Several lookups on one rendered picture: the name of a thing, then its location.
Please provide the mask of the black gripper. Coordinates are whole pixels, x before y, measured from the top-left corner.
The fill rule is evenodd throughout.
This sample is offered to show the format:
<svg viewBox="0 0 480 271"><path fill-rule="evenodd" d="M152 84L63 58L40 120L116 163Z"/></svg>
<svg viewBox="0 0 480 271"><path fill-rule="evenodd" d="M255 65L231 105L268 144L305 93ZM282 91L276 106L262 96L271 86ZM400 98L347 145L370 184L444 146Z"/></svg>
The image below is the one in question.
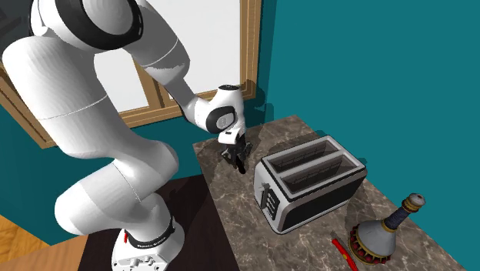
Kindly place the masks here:
<svg viewBox="0 0 480 271"><path fill-rule="evenodd" d="M246 142L245 136L237 135L236 143L227 145L226 149L222 152L222 158L241 174L245 174L245 160L248 158L251 150L252 144Z"/></svg>

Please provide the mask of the dark robot stand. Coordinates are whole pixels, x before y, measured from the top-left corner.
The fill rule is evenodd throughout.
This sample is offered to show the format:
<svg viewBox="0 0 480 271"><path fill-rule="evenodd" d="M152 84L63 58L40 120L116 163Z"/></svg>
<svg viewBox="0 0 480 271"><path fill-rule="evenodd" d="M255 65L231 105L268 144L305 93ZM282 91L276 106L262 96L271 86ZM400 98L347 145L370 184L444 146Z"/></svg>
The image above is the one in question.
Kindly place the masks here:
<svg viewBox="0 0 480 271"><path fill-rule="evenodd" d="M157 193L185 231L184 246L166 271L240 271L204 176L172 180ZM112 271L113 246L122 235L120 229L89 235L78 271Z"/></svg>

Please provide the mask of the silver and black toaster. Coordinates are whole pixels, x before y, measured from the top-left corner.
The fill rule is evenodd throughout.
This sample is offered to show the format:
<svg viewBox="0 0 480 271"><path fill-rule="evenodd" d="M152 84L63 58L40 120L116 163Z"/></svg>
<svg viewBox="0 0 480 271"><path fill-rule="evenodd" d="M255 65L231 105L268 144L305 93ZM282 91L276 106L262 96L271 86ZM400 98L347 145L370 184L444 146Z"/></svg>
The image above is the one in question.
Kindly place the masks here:
<svg viewBox="0 0 480 271"><path fill-rule="evenodd" d="M254 172L255 201L283 235L348 203L366 176L366 166L325 135L262 157Z"/></svg>

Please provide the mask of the wooden framed window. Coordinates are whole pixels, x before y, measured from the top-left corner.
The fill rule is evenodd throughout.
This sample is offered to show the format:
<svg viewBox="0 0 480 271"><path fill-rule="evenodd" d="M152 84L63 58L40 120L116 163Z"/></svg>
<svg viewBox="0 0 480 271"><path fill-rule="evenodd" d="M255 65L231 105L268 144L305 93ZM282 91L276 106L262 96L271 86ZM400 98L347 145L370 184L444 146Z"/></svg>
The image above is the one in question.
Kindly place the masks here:
<svg viewBox="0 0 480 271"><path fill-rule="evenodd" d="M240 7L245 0L32 0L29 36L2 54L9 87L67 153L150 141L121 119L98 75L98 55L123 51L220 142L245 133Z"/></svg>

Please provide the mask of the red stick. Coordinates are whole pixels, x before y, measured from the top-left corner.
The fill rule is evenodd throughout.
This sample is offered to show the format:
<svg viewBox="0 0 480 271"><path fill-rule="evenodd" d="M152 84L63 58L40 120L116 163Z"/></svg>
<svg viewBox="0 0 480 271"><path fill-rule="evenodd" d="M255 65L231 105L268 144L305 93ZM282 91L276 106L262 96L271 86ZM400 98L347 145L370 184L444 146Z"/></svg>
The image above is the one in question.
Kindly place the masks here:
<svg viewBox="0 0 480 271"><path fill-rule="evenodd" d="M332 240L332 244L335 246L335 248L341 253L342 257L344 260L347 262L348 266L350 267L351 271L358 271L358 267L355 264L355 261L352 259L352 257L348 254L347 250L344 248L344 246L336 239L334 238Z"/></svg>

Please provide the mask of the grey bell-shaped bottle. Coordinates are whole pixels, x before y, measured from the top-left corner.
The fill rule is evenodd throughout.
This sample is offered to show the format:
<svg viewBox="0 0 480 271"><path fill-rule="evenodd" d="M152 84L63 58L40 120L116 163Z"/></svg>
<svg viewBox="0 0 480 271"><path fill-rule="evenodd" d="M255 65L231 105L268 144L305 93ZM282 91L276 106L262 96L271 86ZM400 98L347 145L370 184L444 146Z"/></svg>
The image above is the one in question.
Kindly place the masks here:
<svg viewBox="0 0 480 271"><path fill-rule="evenodd" d="M396 247L396 231L412 213L426 203L425 197L412 193L391 215L380 220L369 220L352 227L348 247L353 256L366 265L386 264Z"/></svg>

